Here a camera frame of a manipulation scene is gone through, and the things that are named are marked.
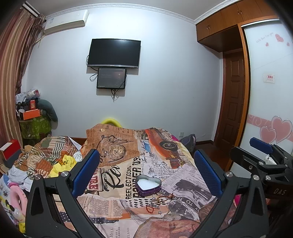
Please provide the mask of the purple heart tin box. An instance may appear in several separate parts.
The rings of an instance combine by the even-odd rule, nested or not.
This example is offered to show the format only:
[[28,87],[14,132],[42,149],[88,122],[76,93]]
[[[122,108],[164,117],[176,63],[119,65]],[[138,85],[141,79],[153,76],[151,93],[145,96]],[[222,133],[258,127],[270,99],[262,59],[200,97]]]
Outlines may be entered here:
[[147,197],[160,191],[161,180],[141,174],[136,177],[135,186],[140,197]]

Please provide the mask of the white sliding door hearts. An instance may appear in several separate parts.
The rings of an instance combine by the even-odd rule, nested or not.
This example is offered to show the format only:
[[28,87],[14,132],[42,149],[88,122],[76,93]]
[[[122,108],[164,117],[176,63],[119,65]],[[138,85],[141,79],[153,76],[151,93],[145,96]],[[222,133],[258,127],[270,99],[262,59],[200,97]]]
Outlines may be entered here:
[[279,20],[242,27],[246,40],[250,96],[240,147],[266,164],[273,160],[253,148],[256,137],[292,154],[292,35]]

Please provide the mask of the pink plush toy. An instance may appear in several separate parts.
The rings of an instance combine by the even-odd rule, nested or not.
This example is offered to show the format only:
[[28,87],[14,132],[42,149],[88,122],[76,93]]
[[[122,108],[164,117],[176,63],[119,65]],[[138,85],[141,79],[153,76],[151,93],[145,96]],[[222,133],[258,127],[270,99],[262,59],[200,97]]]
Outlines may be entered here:
[[23,190],[16,183],[10,183],[10,204],[13,208],[18,209],[26,215],[28,199]]

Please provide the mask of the brown wooden door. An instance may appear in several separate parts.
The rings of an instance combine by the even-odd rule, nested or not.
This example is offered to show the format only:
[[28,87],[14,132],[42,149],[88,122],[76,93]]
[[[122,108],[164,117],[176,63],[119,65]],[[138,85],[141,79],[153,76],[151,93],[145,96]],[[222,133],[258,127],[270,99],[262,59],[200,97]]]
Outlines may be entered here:
[[238,135],[245,92],[243,51],[223,54],[223,87],[220,116],[214,138],[215,146],[229,153]]

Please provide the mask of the striped patchwork blanket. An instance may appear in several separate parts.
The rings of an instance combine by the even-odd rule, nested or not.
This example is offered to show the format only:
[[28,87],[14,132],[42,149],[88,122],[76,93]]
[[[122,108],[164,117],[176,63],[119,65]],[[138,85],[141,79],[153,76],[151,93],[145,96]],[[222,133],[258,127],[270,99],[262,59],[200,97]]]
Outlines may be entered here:
[[77,148],[67,136],[48,136],[34,146],[25,146],[24,152],[14,162],[30,179],[37,174],[49,177],[53,166],[65,156],[73,156]]

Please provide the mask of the yellow garment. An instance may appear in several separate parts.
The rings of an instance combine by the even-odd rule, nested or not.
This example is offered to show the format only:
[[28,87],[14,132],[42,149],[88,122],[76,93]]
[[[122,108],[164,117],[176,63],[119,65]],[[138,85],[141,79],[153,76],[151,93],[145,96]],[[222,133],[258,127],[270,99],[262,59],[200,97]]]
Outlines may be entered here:
[[77,162],[74,157],[64,155],[63,158],[58,160],[58,162],[52,167],[49,173],[49,178],[58,177],[59,174],[64,171],[71,171],[76,164]]

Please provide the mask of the red box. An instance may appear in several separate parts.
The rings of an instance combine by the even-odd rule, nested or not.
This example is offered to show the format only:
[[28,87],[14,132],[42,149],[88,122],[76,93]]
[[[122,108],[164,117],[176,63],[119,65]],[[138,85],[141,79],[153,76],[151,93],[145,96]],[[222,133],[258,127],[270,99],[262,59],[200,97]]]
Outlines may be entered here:
[[6,161],[19,150],[20,143],[17,139],[10,140],[0,148],[0,151]]

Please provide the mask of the green cloth covered stand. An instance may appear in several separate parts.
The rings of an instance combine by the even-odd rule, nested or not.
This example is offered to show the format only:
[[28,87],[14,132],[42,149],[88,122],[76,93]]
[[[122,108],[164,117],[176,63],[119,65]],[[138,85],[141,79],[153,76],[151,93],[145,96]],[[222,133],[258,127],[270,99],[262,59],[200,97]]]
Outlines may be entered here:
[[51,121],[47,116],[39,116],[19,122],[21,136],[23,139],[40,140],[51,134]]

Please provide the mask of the orange box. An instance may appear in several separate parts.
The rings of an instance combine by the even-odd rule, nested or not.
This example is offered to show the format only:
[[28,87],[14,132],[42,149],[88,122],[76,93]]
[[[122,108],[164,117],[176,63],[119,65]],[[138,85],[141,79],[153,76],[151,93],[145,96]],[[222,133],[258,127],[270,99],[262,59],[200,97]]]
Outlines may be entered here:
[[41,114],[40,114],[39,109],[25,111],[22,114],[23,120],[30,120],[32,118],[37,118],[37,117],[40,117],[40,116],[41,116]]

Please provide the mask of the newspaper print bed quilt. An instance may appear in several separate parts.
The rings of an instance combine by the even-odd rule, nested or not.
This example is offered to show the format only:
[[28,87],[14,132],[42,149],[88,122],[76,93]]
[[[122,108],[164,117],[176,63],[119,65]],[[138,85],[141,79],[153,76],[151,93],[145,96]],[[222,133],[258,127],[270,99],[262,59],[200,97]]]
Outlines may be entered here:
[[99,152],[77,201],[104,237],[190,237],[215,205],[190,152],[168,131],[98,124],[86,133],[81,147],[66,141],[50,176]]

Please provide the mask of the dark green plush toy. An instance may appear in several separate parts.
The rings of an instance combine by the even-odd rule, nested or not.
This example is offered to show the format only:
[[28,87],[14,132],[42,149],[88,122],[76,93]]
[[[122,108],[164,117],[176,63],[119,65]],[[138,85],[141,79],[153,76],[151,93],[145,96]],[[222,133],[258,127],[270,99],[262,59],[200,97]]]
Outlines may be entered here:
[[37,107],[42,111],[46,112],[46,115],[49,117],[49,119],[53,122],[58,122],[58,116],[56,114],[56,111],[52,104],[44,99],[39,99],[37,103]]

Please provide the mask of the yellow round object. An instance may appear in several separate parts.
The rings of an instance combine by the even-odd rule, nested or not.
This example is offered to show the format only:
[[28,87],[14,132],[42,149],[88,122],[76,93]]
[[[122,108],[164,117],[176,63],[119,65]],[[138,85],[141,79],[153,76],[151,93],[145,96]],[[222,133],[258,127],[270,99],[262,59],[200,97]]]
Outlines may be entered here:
[[113,119],[113,118],[106,118],[106,119],[103,120],[101,123],[102,123],[102,124],[110,124],[110,125],[112,125],[112,126],[122,128],[121,124],[120,124],[117,120],[115,120],[115,119]]

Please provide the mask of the wooden wardrobe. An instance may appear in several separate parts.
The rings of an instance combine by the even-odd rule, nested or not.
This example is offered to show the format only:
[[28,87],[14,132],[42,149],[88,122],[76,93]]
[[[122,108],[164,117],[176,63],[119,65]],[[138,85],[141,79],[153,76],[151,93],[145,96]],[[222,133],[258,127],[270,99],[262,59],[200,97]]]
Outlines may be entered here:
[[197,41],[219,53],[235,50],[242,47],[239,23],[275,15],[265,1],[238,1],[197,23]]

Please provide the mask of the striped brown curtain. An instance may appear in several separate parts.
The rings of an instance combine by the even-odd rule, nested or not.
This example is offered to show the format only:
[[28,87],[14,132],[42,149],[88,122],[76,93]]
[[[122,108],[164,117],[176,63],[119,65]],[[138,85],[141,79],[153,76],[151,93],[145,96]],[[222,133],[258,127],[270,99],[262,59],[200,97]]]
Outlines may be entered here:
[[22,144],[15,95],[21,91],[22,78],[44,20],[44,15],[35,17],[20,8],[1,33],[1,145],[12,139]]

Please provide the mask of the white air conditioner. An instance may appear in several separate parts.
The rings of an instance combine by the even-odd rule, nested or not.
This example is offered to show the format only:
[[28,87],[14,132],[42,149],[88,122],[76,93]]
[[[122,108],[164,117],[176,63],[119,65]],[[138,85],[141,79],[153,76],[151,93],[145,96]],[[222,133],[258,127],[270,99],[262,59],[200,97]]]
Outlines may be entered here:
[[44,34],[50,35],[68,29],[85,27],[89,12],[87,9],[68,12],[47,19]]

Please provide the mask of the small wall monitor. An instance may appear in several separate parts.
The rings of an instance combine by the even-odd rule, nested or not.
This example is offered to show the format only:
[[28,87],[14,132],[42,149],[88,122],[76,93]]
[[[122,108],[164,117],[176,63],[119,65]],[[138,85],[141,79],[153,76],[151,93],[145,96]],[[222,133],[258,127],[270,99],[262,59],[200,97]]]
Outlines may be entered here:
[[127,70],[125,68],[99,68],[97,89],[125,89]]

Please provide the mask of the black wall television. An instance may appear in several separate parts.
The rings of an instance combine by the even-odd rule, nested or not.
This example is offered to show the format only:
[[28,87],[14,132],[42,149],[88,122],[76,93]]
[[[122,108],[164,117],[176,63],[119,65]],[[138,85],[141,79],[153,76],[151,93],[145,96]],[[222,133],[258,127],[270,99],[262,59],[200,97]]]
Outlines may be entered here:
[[129,39],[92,39],[88,67],[138,68],[141,41]]

